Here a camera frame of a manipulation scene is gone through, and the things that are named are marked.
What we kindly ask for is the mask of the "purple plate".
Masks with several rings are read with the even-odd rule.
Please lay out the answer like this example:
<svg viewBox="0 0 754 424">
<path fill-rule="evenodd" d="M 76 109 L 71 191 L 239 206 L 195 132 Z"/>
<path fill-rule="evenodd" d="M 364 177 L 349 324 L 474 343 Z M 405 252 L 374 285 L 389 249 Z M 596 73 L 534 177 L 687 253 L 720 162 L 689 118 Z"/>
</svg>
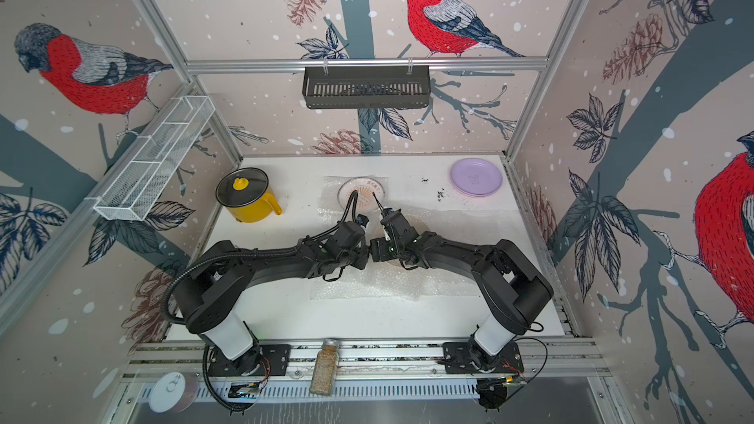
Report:
<svg viewBox="0 0 754 424">
<path fill-rule="evenodd" d="M 492 196 L 505 181 L 495 164 L 481 158 L 461 159 L 451 167 L 449 176 L 456 190 L 472 197 Z"/>
</svg>

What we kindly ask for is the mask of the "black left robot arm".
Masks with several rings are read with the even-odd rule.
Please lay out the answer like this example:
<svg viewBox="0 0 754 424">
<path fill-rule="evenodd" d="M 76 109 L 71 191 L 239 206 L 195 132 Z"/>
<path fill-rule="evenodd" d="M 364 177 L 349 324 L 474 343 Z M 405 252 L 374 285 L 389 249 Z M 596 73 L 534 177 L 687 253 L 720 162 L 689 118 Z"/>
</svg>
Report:
<svg viewBox="0 0 754 424">
<path fill-rule="evenodd" d="M 348 268 L 362 270 L 369 257 L 365 227 L 355 215 L 287 249 L 241 249 L 231 241 L 212 245 L 179 274 L 161 298 L 160 313 L 221 351 L 229 360 L 247 355 L 256 337 L 239 318 L 236 305 L 252 287 L 288 279 L 334 282 Z"/>
</svg>

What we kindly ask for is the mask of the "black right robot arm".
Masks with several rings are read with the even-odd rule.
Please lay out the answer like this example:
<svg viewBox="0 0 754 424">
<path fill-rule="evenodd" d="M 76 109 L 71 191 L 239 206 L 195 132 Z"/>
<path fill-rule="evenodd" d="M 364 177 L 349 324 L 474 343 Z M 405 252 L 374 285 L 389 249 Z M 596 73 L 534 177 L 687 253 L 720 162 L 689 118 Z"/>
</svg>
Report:
<svg viewBox="0 0 754 424">
<path fill-rule="evenodd" d="M 470 245 L 418 233 L 401 210 L 392 208 L 381 210 L 380 224 L 386 236 L 371 242 L 375 262 L 396 260 L 408 269 L 444 270 L 475 282 L 490 316 L 471 335 L 471 349 L 485 358 L 528 332 L 553 298 L 549 281 L 508 239 Z"/>
</svg>

